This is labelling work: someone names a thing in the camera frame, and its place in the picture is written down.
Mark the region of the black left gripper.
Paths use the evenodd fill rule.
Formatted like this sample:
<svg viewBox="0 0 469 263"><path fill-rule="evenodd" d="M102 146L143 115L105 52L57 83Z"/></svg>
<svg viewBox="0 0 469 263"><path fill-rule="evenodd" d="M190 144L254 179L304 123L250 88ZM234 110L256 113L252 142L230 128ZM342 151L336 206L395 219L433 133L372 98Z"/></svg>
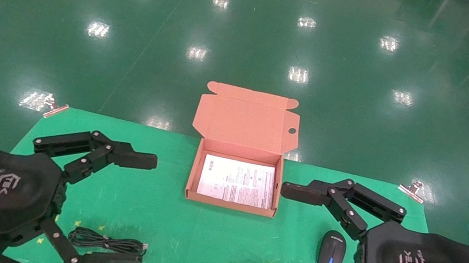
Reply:
<svg viewBox="0 0 469 263"><path fill-rule="evenodd" d="M130 143L111 140L101 131L38 137L33 146L38 154L0 151L0 263L21 263L3 254L11 245L9 240L20 245L39 231L47 234L62 263L142 263L140 256L128 253L79 255L52 219L60 213L65 199L63 180L73 185L112 164L152 170L158 157L136 152ZM66 164L63 171L50 159L76 154L80 157Z"/></svg>

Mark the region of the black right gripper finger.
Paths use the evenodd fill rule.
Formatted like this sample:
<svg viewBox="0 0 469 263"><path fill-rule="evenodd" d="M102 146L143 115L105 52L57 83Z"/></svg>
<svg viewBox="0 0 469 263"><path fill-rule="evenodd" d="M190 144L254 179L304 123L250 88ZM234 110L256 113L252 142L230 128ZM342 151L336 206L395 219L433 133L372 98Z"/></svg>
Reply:
<svg viewBox="0 0 469 263"><path fill-rule="evenodd" d="M336 183L313 180L309 185L285 182L281 196L295 202L326 207L352 240L361 240L368 230L366 221L355 206L382 222L401 224L407 213L404 207L393 203L367 187L345 179Z"/></svg>

